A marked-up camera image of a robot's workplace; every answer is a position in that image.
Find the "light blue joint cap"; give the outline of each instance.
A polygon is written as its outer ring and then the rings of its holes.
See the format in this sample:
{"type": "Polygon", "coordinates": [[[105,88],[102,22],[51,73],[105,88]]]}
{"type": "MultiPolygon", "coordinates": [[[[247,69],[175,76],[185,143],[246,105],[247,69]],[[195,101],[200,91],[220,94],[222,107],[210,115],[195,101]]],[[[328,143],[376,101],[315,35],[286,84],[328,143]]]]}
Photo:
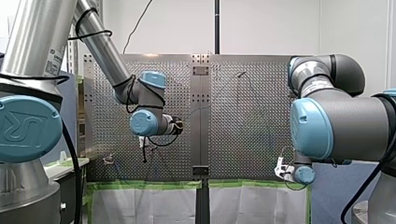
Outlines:
{"type": "Polygon", "coordinates": [[[332,154],[332,125],[321,105],[311,98],[293,102],[290,132],[294,148],[302,155],[326,159],[332,154]]]}
{"type": "Polygon", "coordinates": [[[62,129],[58,110],[47,101],[23,95],[0,98],[0,161],[44,156],[59,142],[62,129]]]}
{"type": "Polygon", "coordinates": [[[389,96],[396,96],[396,88],[385,90],[384,93],[389,96]]]}
{"type": "Polygon", "coordinates": [[[130,119],[132,133],[150,137],[158,132],[158,121],[153,113],[141,109],[134,112],[130,119]]]}
{"type": "Polygon", "coordinates": [[[309,185],[315,181],[315,171],[309,166],[300,166],[294,172],[294,180],[297,183],[309,185]]]}
{"type": "Polygon", "coordinates": [[[166,78],[163,73],[159,72],[142,72],[142,75],[140,76],[140,80],[150,86],[159,88],[159,89],[165,89],[166,87],[166,78]]]}

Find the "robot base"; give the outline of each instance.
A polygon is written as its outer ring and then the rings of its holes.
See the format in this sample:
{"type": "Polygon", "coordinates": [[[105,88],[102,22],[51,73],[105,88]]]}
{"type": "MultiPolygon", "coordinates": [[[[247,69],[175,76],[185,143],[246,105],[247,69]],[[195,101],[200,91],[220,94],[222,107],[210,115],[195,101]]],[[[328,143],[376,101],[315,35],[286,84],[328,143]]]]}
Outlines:
{"type": "MultiPolygon", "coordinates": [[[[4,197],[11,201],[19,197],[8,194],[4,197]]],[[[1,223],[13,224],[55,224],[61,223],[61,192],[58,183],[52,182],[42,196],[0,208],[1,223]]]]}

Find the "small white connector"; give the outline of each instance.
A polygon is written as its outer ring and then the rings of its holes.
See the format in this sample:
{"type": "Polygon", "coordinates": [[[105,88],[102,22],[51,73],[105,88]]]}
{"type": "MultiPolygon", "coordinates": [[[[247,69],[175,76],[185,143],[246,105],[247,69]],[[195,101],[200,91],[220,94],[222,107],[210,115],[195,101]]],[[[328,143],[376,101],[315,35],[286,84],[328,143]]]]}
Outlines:
{"type": "Polygon", "coordinates": [[[277,158],[276,168],[274,169],[277,177],[287,180],[289,182],[295,182],[293,179],[294,166],[284,165],[283,157],[277,158]]]}
{"type": "Polygon", "coordinates": [[[143,144],[145,144],[145,147],[149,147],[149,139],[147,137],[139,136],[139,147],[143,148],[143,144]]]}

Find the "gray joint housing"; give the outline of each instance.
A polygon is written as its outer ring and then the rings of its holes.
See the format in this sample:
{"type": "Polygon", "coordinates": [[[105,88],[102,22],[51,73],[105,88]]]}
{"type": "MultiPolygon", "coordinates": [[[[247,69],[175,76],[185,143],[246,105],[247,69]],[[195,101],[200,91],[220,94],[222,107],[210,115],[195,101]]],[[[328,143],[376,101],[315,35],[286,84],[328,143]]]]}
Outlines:
{"type": "MultiPolygon", "coordinates": [[[[301,97],[313,99],[331,124],[327,128],[332,132],[328,158],[381,159],[389,143],[391,121],[380,99],[352,98],[364,90],[364,74],[357,62],[345,55],[295,58],[290,61],[289,79],[290,87],[300,91],[301,97]]],[[[311,153],[304,148],[300,151],[311,153]]]]}
{"type": "Polygon", "coordinates": [[[383,103],[374,97],[352,98],[339,90],[309,96],[320,104],[332,125],[330,158],[379,161],[388,146],[389,121],[383,103]]]}
{"type": "Polygon", "coordinates": [[[307,77],[324,75],[333,81],[335,88],[352,96],[364,91],[365,78],[359,64],[352,58],[342,55],[296,57],[291,59],[290,87],[298,91],[307,77]]]}
{"type": "Polygon", "coordinates": [[[163,113],[163,97],[164,97],[164,89],[157,88],[153,85],[149,85],[147,83],[143,83],[138,78],[132,77],[128,82],[119,85],[114,88],[115,98],[122,104],[127,103],[128,94],[129,94],[129,103],[130,105],[138,104],[139,110],[146,110],[152,113],[155,116],[155,120],[157,120],[157,131],[155,133],[150,132],[150,134],[146,134],[146,132],[142,132],[142,136],[151,136],[151,135],[164,135],[164,134],[179,134],[181,130],[175,129],[174,123],[175,118],[163,113]]]}

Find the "white wall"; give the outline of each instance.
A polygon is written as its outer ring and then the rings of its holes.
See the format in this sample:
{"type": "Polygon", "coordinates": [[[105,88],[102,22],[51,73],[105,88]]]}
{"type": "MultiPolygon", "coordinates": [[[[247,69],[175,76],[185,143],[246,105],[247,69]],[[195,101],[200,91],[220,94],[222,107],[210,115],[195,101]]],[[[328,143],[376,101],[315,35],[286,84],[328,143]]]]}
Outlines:
{"type": "Polygon", "coordinates": [[[319,0],[220,2],[221,53],[318,54],[319,0]]]}
{"type": "Polygon", "coordinates": [[[12,24],[20,1],[0,0],[0,52],[7,49],[12,24]]]}
{"type": "MultiPolygon", "coordinates": [[[[149,0],[103,0],[104,21],[122,52],[149,0]]],[[[213,0],[153,1],[127,53],[207,53],[214,48],[213,0]]]]}
{"type": "MultiPolygon", "coordinates": [[[[120,52],[148,0],[103,0],[120,52]]],[[[318,0],[220,1],[223,54],[318,54],[318,0]]],[[[153,1],[127,53],[214,51],[213,0],[153,1]]]]}
{"type": "Polygon", "coordinates": [[[343,53],[358,61],[366,96],[382,92],[389,83],[389,1],[320,1],[319,53],[343,53]]]}

